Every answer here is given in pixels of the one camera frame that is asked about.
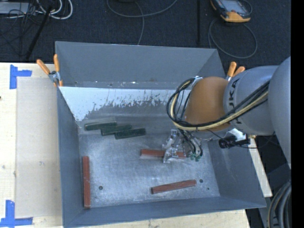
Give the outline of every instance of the green block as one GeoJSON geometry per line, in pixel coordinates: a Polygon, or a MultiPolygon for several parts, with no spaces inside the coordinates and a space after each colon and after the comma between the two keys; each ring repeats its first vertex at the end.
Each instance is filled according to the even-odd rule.
{"type": "Polygon", "coordinates": [[[130,130],[116,132],[115,139],[133,138],[133,137],[143,136],[145,134],[146,134],[146,130],[144,128],[130,129],[130,130]]]}
{"type": "Polygon", "coordinates": [[[101,135],[107,136],[111,134],[115,134],[116,132],[123,131],[123,130],[129,130],[132,128],[132,125],[121,125],[121,126],[109,126],[106,128],[101,129],[101,135]]]}
{"type": "Polygon", "coordinates": [[[89,123],[85,125],[85,130],[86,131],[91,131],[91,130],[98,130],[98,129],[103,129],[107,127],[113,127],[116,126],[117,122],[111,122],[111,123],[89,123]]]}

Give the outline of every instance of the red wooden stick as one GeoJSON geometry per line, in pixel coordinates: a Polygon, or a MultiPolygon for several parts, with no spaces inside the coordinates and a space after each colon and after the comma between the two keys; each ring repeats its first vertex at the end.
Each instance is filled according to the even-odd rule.
{"type": "Polygon", "coordinates": [[[151,188],[152,194],[196,186],[196,180],[184,180],[151,188]]]}
{"type": "Polygon", "coordinates": [[[91,208],[91,188],[90,188],[90,160],[88,156],[82,157],[83,182],[84,182],[84,207],[91,208]]]}

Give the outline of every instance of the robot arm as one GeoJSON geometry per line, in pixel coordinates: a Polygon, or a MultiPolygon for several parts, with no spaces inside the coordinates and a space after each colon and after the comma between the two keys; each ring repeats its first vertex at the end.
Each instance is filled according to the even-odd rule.
{"type": "Polygon", "coordinates": [[[178,129],[220,131],[234,127],[248,135],[276,133],[291,166],[290,57],[279,66],[243,71],[230,81],[206,77],[191,85],[193,80],[181,84],[167,104],[168,115],[178,129]],[[178,116],[178,96],[187,87],[191,91],[178,116]]]}

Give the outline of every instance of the metal stand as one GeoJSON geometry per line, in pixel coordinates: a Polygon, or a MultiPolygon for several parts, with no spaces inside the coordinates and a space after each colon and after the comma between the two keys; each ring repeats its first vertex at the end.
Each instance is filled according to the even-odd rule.
{"type": "Polygon", "coordinates": [[[48,16],[49,16],[49,14],[50,14],[50,12],[51,12],[51,10],[52,10],[52,8],[53,8],[53,4],[54,4],[55,1],[56,1],[56,0],[50,0],[50,1],[49,1],[49,6],[48,6],[48,9],[47,9],[47,11],[46,11],[46,14],[45,14],[45,16],[44,16],[44,18],[43,18],[43,21],[42,21],[42,23],[41,23],[41,25],[40,25],[40,27],[39,27],[39,29],[38,29],[38,31],[37,31],[37,33],[36,33],[34,39],[32,40],[32,42],[31,42],[31,44],[30,44],[30,46],[29,46],[28,52],[27,52],[27,54],[26,54],[26,60],[28,60],[29,57],[30,57],[30,55],[32,54],[32,51],[33,51],[33,49],[34,49],[34,47],[35,47],[35,45],[36,45],[36,42],[37,42],[37,40],[38,40],[38,38],[39,38],[39,36],[40,36],[40,33],[41,33],[41,31],[42,31],[42,29],[43,29],[43,27],[44,27],[44,25],[45,25],[45,23],[46,23],[46,21],[47,21],[47,19],[48,19],[48,16]]]}

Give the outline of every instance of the black floor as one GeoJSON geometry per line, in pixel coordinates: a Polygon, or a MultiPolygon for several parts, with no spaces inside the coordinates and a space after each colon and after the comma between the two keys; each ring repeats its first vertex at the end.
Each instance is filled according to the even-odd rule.
{"type": "MultiPolygon", "coordinates": [[[[9,1],[36,4],[35,0],[9,1]]],[[[45,9],[48,1],[39,0],[45,9]]],[[[66,16],[70,11],[68,1],[62,1],[63,9],[58,17],[66,16]]],[[[33,42],[43,14],[18,19],[9,19],[7,14],[2,14],[0,62],[35,62],[40,58],[45,63],[53,63],[55,41],[212,47],[218,49],[225,73],[231,61],[250,69],[280,65],[291,55],[291,0],[245,0],[252,7],[251,20],[234,26],[228,26],[219,18],[210,0],[71,1],[72,16],[68,19],[48,18],[36,43],[33,42]],[[164,12],[156,13],[173,2],[173,6],[164,12]],[[141,10],[143,14],[156,14],[145,16],[144,20],[141,17],[129,18],[140,16],[141,10]],[[209,41],[210,32],[214,41],[209,41]]],[[[58,1],[53,7],[59,7],[58,1]]],[[[279,145],[274,140],[267,142],[267,138],[259,137],[257,142],[258,145],[266,143],[259,151],[266,173],[269,173],[284,164],[285,158],[279,145]]],[[[262,227],[257,210],[247,210],[247,216],[252,228],[262,227]]]]}

